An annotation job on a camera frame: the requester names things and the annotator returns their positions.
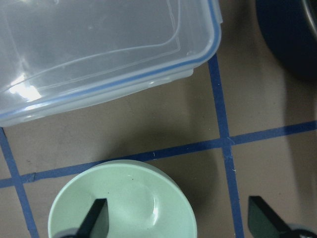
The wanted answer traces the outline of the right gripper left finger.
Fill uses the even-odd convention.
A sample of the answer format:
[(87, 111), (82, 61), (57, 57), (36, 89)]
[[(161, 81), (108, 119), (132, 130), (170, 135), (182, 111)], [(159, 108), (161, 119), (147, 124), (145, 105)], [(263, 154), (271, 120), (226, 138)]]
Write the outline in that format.
[(96, 199), (81, 223), (78, 238), (106, 238), (109, 232), (109, 213), (106, 198)]

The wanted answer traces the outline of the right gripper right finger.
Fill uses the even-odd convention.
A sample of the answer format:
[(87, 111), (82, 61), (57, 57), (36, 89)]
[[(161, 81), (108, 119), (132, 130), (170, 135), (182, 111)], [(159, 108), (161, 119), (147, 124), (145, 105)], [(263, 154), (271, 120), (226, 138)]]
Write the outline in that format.
[(248, 228), (254, 238), (284, 238), (291, 228), (260, 196), (248, 198)]

